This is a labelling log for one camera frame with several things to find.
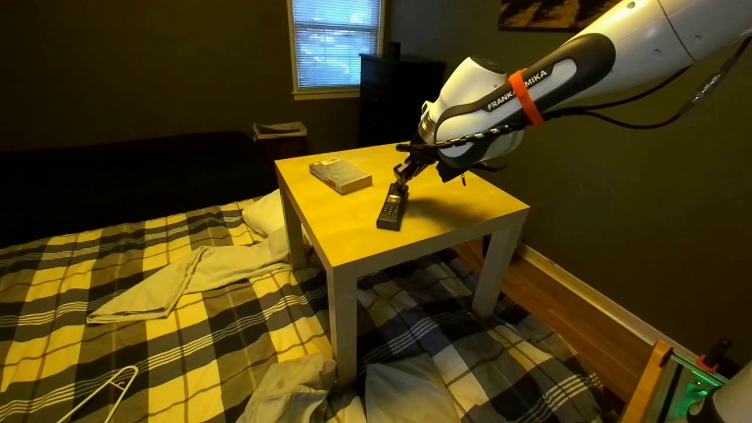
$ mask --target black object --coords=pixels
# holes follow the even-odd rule
[[[700,410],[688,410],[687,421],[688,423],[724,423],[722,414],[717,410],[715,401],[713,401],[715,391],[709,391],[702,401]]]
[[[0,152],[0,246],[272,189],[241,131]]]
[[[425,144],[398,144],[398,149],[409,152],[405,161],[395,166],[398,183],[407,185],[409,178],[418,176],[425,166],[438,161],[438,147],[429,147]]]
[[[730,339],[718,339],[702,357],[702,364],[709,369],[718,366],[729,348],[730,348]]]
[[[439,95],[443,71],[443,61],[361,54],[359,146],[409,141],[418,131],[423,100]]]
[[[407,209],[407,185],[393,183],[375,219],[375,227],[399,229]]]
[[[399,44],[399,42],[389,42],[388,57],[389,57],[389,59],[399,59],[399,57],[402,57],[402,44]]]

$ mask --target wall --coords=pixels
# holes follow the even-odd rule
[[[389,37],[412,54],[453,62],[493,57],[509,71],[568,37],[501,33],[495,14],[495,0],[395,3]],[[729,54],[619,115],[654,121],[676,109]],[[740,361],[752,359],[749,71],[747,54],[664,128],[630,131],[586,118],[530,128],[508,168],[490,176],[530,205],[525,241],[698,353],[730,335]]]
[[[4,3],[0,149],[302,119],[355,146],[357,104],[291,98],[281,0]]]

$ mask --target window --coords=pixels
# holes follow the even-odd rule
[[[286,0],[294,93],[355,93],[359,54],[380,51],[384,0]]]

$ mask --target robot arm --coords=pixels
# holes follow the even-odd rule
[[[418,138],[407,147],[413,154],[398,166],[398,176],[407,181],[439,160],[447,181],[474,161],[512,152],[526,126],[542,125],[561,105],[667,78],[749,34],[749,0],[622,0],[559,48],[509,75],[465,59],[439,98],[423,104]]]

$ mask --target bed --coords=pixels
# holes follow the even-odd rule
[[[0,249],[0,421],[238,421],[274,361],[332,357],[327,283],[285,260],[219,288],[183,293],[159,319],[86,323],[112,295],[194,249],[252,246],[254,200],[39,238]],[[595,374],[514,302],[468,309],[474,274],[453,250],[359,281],[359,374],[432,357],[462,421],[608,421]],[[131,371],[129,386],[99,391]],[[335,389],[325,421],[364,410],[364,386]]]

